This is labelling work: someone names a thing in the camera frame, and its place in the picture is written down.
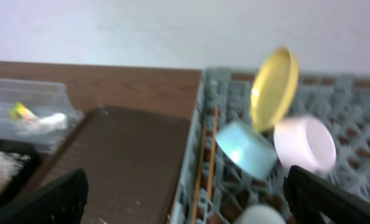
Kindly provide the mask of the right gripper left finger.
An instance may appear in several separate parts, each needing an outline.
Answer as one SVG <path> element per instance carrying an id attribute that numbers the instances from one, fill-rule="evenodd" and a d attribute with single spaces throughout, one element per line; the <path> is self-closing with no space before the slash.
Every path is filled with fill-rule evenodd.
<path id="1" fill-rule="evenodd" d="M 0 224 L 79 224 L 88 200 L 85 170 L 75 169 L 0 208 Z"/>

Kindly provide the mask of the pink white bowl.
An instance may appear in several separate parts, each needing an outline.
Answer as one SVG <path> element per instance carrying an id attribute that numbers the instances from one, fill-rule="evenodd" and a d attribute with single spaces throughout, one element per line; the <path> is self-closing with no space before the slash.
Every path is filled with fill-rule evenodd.
<path id="1" fill-rule="evenodd" d="M 336 148 L 327 127 L 311 115 L 286 118 L 274 127 L 274 146 L 282 166 L 327 173 L 336 164 Z"/>

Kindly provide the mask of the green orange snack wrapper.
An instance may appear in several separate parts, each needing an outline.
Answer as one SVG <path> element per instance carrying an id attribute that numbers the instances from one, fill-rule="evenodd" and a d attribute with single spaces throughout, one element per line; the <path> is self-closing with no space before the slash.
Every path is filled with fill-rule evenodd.
<path id="1" fill-rule="evenodd" d="M 31 112 L 25 105 L 21 102 L 14 104 L 13 108 L 9 110 L 9 115 L 14 120 L 25 120 L 28 122 L 33 122 L 37 119 L 37 116 Z"/>

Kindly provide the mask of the white cup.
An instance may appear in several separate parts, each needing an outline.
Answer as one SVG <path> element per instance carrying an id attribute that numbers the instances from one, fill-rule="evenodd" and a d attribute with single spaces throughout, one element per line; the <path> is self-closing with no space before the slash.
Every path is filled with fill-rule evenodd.
<path id="1" fill-rule="evenodd" d="M 286 224 L 286 222 L 274 208 L 257 204 L 245 209 L 233 224 Z"/>

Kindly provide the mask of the light blue bowl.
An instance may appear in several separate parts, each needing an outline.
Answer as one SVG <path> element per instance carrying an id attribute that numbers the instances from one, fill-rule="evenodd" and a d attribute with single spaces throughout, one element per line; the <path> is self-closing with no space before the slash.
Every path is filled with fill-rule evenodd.
<path id="1" fill-rule="evenodd" d="M 218 131 L 216 142 L 242 171 L 259 180 L 266 179 L 277 162 L 272 144 L 241 121 L 233 121 Z"/>

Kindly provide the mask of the white tissue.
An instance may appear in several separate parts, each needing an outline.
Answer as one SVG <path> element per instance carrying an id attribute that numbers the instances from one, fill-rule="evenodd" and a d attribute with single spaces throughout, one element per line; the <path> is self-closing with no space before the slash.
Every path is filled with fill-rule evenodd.
<path id="1" fill-rule="evenodd" d="M 51 116 L 38 118 L 32 123 L 32 129 L 38 131 L 54 131 L 66 129 L 68 126 L 67 115 L 63 113 L 55 113 Z"/>

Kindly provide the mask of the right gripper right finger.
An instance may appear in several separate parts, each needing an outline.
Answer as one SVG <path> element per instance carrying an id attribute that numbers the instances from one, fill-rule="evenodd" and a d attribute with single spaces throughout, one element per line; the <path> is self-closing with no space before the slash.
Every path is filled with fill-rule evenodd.
<path id="1" fill-rule="evenodd" d="M 297 223 L 370 224 L 370 203 L 299 166 L 284 178 L 284 196 Z"/>

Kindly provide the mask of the wooden chopstick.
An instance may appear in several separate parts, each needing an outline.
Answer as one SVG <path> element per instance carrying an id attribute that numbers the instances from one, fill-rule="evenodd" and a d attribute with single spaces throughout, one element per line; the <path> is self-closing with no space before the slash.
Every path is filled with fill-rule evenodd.
<path id="1" fill-rule="evenodd" d="M 215 169 L 215 155 L 216 155 L 216 134 L 218 132 L 218 123 L 219 123 L 219 107 L 215 108 L 214 113 L 214 124 L 213 124 L 213 134 L 211 140 L 211 149 L 210 149 L 210 169 L 208 174 L 208 183 L 207 183 L 207 197 L 209 200 L 213 198 L 213 182 L 214 182 L 214 169 Z"/>
<path id="2" fill-rule="evenodd" d="M 206 122 L 204 122 L 203 135 L 202 135 L 201 144 L 200 144 L 197 178 L 195 181 L 195 189 L 194 189 L 194 196 L 193 196 L 193 206 L 192 206 L 192 214 L 191 214 L 191 220 L 190 220 L 191 224 L 195 224 L 197 220 L 198 199 L 199 199 L 200 185 L 201 185 L 201 179 L 202 179 L 202 173 L 203 173 L 206 133 L 207 133 L 207 124 Z"/>

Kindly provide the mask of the yellow round plate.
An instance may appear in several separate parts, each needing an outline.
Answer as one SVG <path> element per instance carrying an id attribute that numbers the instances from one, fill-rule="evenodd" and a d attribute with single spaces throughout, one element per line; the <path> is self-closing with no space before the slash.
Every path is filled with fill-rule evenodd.
<path id="1" fill-rule="evenodd" d="M 297 56 L 287 47 L 279 47 L 265 60 L 250 93 L 254 130 L 270 130 L 284 118 L 297 91 L 299 73 Z"/>

